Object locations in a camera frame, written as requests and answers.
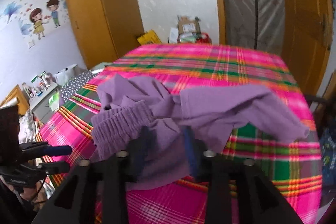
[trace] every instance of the plaid fabric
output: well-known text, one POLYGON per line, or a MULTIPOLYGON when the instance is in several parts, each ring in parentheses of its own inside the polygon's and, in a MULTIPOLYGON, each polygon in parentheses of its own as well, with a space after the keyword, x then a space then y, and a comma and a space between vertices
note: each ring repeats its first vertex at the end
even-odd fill
MULTIPOLYGON (((76 165, 89 158, 95 147, 90 119, 100 109, 97 86, 115 74, 130 78, 148 75, 171 93, 193 86, 261 84, 269 87, 311 129, 305 141, 280 143, 248 124, 234 130, 223 154, 231 160, 255 159, 304 223, 313 223, 322 184, 320 147, 306 101, 283 60, 250 49, 211 45, 145 45, 118 59, 75 94, 41 129, 40 140, 70 145, 73 153, 46 157, 76 165)), ((57 184, 63 177, 57 175, 57 184)), ((233 221, 238 222, 235 186, 232 189, 233 221)), ((204 223, 207 186, 186 177, 153 190, 127 193, 130 223, 204 223)), ((101 220, 97 205, 97 222, 101 220)))

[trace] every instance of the cardboard box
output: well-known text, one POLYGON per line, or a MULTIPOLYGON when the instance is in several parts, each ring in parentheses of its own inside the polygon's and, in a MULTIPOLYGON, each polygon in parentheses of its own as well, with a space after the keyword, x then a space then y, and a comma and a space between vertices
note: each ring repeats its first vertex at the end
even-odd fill
POLYGON ((194 20, 191 20, 187 16, 181 16, 179 17, 177 26, 178 26, 179 34, 190 33, 190 32, 195 32, 195 33, 201 32, 198 17, 195 17, 194 20))

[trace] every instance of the yellow box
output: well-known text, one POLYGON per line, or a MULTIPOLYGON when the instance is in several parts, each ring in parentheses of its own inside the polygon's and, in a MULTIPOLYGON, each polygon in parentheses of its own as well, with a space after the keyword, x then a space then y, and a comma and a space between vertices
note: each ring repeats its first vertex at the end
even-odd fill
POLYGON ((141 45, 162 44, 161 40, 153 30, 144 33, 142 36, 138 37, 137 40, 141 45))

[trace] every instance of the purple sweater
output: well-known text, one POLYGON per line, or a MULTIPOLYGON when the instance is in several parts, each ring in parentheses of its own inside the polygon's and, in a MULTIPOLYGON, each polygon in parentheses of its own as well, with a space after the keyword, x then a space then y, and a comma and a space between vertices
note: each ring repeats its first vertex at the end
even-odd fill
POLYGON ((145 168, 131 189, 153 189, 189 174, 180 131, 191 125, 195 138, 221 152, 234 128, 248 122, 282 142, 307 137, 309 129, 268 88, 261 85, 195 87, 170 94, 154 78, 116 75, 97 88, 101 111, 92 117, 97 149, 91 159, 105 160, 137 138, 141 126, 157 134, 145 168))

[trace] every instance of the bottle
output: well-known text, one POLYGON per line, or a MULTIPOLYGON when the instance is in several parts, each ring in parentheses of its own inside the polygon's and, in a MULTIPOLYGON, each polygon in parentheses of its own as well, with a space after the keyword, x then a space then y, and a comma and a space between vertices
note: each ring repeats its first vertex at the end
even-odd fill
POLYGON ((45 88, 45 84, 43 83, 42 78, 39 75, 36 75, 31 82, 34 83, 36 86, 41 87, 41 89, 45 88))
POLYGON ((29 98, 34 97, 34 94, 32 92, 31 87, 27 86, 27 84, 25 82, 22 83, 22 87, 23 87, 24 91, 27 93, 27 95, 29 96, 29 98))
POLYGON ((40 96, 43 92, 42 89, 38 86, 33 87, 33 91, 34 91, 35 95, 37 95, 37 96, 40 96))
POLYGON ((51 82, 51 78, 50 76, 47 74, 46 71, 43 71, 43 73, 41 74, 42 80, 46 85, 50 85, 51 82))

